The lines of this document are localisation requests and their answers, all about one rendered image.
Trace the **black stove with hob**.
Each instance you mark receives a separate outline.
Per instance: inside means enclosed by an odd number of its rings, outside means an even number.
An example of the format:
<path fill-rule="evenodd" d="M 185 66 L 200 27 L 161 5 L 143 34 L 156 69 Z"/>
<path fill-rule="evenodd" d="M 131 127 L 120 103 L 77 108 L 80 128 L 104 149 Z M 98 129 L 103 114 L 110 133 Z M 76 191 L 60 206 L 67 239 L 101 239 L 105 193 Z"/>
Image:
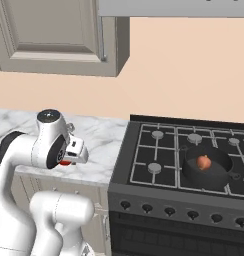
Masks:
<path fill-rule="evenodd" d="M 233 160 L 239 180 L 223 189 L 198 188 L 182 175 L 185 150 L 192 146 L 216 147 Z M 120 202 L 131 204 L 124 210 Z M 143 204 L 153 210 L 145 213 Z M 235 223 L 244 218 L 244 123 L 133 115 L 127 125 L 108 188 L 111 212 L 186 222 L 244 232 Z M 164 209 L 172 207 L 168 216 Z M 187 213 L 197 211 L 191 220 Z M 212 214 L 223 220 L 214 223 Z"/>

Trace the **beige wall cupboard door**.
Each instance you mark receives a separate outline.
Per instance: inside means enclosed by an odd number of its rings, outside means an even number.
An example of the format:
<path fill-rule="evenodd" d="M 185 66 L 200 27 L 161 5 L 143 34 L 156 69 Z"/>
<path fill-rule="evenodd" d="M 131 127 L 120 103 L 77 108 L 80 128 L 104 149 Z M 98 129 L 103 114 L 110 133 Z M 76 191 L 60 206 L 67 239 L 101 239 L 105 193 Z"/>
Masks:
<path fill-rule="evenodd" d="M 104 58 L 96 0 L 0 0 L 0 29 L 11 59 Z"/>

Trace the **grey range hood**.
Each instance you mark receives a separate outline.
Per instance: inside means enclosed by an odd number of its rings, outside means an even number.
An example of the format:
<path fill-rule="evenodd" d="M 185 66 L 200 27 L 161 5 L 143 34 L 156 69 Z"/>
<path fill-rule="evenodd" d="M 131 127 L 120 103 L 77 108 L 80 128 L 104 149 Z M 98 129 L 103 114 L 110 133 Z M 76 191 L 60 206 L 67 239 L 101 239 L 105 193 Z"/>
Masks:
<path fill-rule="evenodd" d="M 244 18 L 244 0 L 99 0 L 99 15 Z"/>

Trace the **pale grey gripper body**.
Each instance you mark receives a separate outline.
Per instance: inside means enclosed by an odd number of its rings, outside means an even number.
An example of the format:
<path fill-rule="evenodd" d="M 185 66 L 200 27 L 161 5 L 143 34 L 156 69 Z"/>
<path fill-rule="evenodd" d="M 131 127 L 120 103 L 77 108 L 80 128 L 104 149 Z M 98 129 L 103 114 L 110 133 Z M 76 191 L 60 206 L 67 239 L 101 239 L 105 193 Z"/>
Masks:
<path fill-rule="evenodd" d="M 88 161 L 89 153 L 83 141 L 73 143 L 74 160 L 76 163 L 85 164 Z"/>

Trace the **orange onion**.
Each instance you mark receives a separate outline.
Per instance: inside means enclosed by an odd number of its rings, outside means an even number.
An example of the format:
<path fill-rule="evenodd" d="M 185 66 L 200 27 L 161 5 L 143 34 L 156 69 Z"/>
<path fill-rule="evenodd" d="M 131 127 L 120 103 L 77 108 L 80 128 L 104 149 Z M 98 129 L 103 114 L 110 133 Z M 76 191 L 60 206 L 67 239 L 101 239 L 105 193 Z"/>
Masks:
<path fill-rule="evenodd" d="M 211 167 L 212 161 L 207 155 L 202 155 L 196 159 L 196 164 L 200 170 L 207 170 Z"/>

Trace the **dark grey pot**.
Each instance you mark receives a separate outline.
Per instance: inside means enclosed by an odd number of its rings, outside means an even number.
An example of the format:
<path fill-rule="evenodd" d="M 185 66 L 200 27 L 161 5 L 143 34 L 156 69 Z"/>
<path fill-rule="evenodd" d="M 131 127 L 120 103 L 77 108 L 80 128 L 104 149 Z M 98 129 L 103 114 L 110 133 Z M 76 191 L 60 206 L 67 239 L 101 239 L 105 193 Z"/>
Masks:
<path fill-rule="evenodd" d="M 197 165 L 199 157 L 211 160 L 211 166 L 201 170 Z M 192 146 L 185 150 L 182 173 L 184 177 L 198 188 L 206 190 L 223 189 L 231 180 L 239 180 L 241 175 L 233 171 L 232 158 L 224 151 L 209 146 Z"/>

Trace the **beige base cupboard door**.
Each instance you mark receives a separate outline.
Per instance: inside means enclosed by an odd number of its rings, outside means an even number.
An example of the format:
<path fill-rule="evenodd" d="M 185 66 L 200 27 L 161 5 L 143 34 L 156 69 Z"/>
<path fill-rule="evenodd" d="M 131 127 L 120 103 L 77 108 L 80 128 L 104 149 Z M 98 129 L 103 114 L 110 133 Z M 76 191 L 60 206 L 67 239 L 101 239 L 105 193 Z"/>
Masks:
<path fill-rule="evenodd" d="M 105 239 L 103 217 L 108 215 L 107 188 L 84 185 L 81 194 L 94 202 L 95 214 L 92 220 L 82 228 L 85 239 L 97 256 L 111 256 L 110 237 Z"/>

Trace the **black oven door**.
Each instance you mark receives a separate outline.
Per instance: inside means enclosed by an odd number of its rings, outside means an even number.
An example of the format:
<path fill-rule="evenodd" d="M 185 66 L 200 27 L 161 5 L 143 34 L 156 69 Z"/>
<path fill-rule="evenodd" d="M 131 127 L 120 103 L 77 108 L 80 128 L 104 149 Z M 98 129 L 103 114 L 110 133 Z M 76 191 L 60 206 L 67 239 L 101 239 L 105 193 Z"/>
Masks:
<path fill-rule="evenodd" d="M 244 256 L 244 232 L 109 214 L 112 256 Z"/>

